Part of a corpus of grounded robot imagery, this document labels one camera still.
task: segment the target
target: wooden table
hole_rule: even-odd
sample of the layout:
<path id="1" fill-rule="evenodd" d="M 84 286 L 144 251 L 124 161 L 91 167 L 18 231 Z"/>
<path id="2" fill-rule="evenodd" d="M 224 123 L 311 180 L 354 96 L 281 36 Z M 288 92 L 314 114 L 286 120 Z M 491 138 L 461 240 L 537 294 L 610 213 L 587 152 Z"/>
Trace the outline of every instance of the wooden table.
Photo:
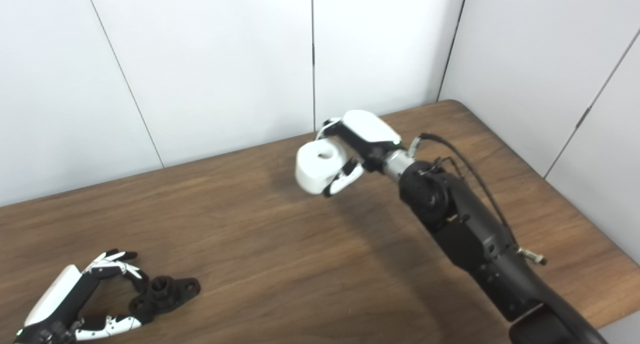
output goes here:
<path id="1" fill-rule="evenodd" d="M 538 273 L 595 326 L 640 310 L 640 270 L 457 102 L 384 116 L 405 141 L 428 130 L 488 182 Z M 330 199 L 294 179 L 312 134 L 0 208 L 0 342 L 12 341 L 61 269 L 138 251 L 150 276 L 195 277 L 178 310 L 104 344 L 507 343 L 508 324 L 437 248 L 379 174 Z M 418 156 L 445 155 L 423 145 Z M 124 314 L 105 282 L 87 314 Z"/>

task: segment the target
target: metal connector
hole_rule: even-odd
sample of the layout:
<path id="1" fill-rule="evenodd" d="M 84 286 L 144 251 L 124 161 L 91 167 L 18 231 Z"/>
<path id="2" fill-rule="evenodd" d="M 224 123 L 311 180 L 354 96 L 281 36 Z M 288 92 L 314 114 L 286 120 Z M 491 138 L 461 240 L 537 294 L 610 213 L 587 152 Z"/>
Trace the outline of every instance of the metal connector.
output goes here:
<path id="1" fill-rule="evenodd" d="M 518 248 L 516 253 L 523 256 L 525 259 L 530 260 L 535 265 L 547 265 L 547 258 L 539 253 L 534 253 L 525 248 Z"/>
<path id="2" fill-rule="evenodd" d="M 420 137 L 416 136 L 415 139 L 411 142 L 409 146 L 409 150 L 407 150 L 407 154 L 410 158 L 414 158 L 416 156 L 416 152 L 418 152 L 418 147 L 420 146 Z"/>

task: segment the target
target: black robotic arm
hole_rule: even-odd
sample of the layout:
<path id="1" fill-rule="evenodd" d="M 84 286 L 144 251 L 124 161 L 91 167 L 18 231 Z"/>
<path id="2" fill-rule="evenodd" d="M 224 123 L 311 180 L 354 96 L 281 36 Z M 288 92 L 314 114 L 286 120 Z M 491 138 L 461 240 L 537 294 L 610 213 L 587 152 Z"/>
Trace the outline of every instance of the black robotic arm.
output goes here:
<path id="1" fill-rule="evenodd" d="M 409 150 L 384 121 L 362 110 L 327 120 L 316 140 L 339 137 L 357 156 L 346 161 L 322 193 L 329 197 L 354 182 L 364 171 L 378 172 L 398 184 L 407 204 L 446 256 L 475 280 L 502 316 L 514 322 L 513 344 L 606 344 L 606 340 L 567 301 L 531 269 L 546 259 L 521 248 L 504 215 L 471 163 L 445 139 L 421 134 Z M 442 163 L 414 159 L 420 140 L 448 146 L 465 162 L 485 189 L 500 219 L 482 203 L 463 178 L 446 172 Z M 296 178 L 309 192 L 313 178 L 301 175 L 298 152 Z"/>

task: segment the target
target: black fingertip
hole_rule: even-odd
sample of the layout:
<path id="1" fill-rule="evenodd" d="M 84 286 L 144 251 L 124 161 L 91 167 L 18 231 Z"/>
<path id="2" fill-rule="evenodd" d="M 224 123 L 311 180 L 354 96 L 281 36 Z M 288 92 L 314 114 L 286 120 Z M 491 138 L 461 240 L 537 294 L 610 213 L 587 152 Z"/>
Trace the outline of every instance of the black fingertip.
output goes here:
<path id="1" fill-rule="evenodd" d="M 130 260 L 130 259 L 134 259 L 138 257 L 138 252 L 124 252 L 124 255 L 122 255 L 120 258 L 118 258 L 119 260 Z"/>

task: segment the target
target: black object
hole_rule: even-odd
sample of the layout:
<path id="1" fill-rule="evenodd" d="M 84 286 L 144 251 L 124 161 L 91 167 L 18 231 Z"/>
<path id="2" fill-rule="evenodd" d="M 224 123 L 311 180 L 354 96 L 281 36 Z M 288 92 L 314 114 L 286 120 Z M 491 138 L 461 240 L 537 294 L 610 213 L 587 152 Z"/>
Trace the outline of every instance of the black object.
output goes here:
<path id="1" fill-rule="evenodd" d="M 464 269 L 509 322 L 514 344 L 606 344 L 598 331 L 534 273 L 509 227 L 469 185 L 416 161 L 404 171 L 400 199 L 446 256 Z"/>
<path id="2" fill-rule="evenodd" d="M 128 310 L 142 325 L 153 321 L 158 314 L 173 312 L 201 291 L 196 278 L 174 279 L 157 276 L 147 283 L 141 294 L 128 304 Z"/>

